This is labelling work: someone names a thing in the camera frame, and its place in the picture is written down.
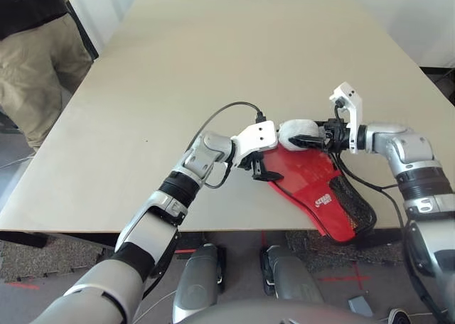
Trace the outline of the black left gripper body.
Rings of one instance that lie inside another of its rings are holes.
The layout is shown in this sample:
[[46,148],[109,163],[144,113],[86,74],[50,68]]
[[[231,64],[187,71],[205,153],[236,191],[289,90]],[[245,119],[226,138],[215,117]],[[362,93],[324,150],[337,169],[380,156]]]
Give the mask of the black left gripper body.
[[247,155],[246,157],[244,157],[237,167],[241,168],[241,169],[243,169],[245,171],[252,171],[252,173],[253,173],[252,162],[254,160],[262,160],[263,161],[263,158],[264,158],[264,155],[263,155],[262,152],[252,152],[249,155]]

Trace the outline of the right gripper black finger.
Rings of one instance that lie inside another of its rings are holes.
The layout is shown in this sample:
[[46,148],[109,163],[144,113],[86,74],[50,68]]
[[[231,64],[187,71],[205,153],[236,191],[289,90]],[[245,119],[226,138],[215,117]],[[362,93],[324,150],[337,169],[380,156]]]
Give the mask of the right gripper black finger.
[[324,148],[325,139],[309,135],[296,135],[290,138],[290,142],[299,148]]

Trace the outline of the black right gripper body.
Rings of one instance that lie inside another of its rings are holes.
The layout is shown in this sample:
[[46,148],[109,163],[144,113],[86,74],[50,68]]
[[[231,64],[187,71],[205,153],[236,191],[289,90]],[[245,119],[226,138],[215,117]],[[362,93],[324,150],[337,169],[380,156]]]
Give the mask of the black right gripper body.
[[345,151],[349,149],[350,129],[344,119],[331,118],[323,121],[320,128],[325,136],[325,151]]

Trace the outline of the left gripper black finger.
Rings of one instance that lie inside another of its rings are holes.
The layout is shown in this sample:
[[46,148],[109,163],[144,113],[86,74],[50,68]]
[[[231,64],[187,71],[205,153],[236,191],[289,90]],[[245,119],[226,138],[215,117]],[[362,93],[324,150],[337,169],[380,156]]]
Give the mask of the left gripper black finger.
[[254,180],[274,182],[284,178],[284,176],[278,172],[268,171],[262,160],[254,160],[252,162],[252,170],[252,178]]

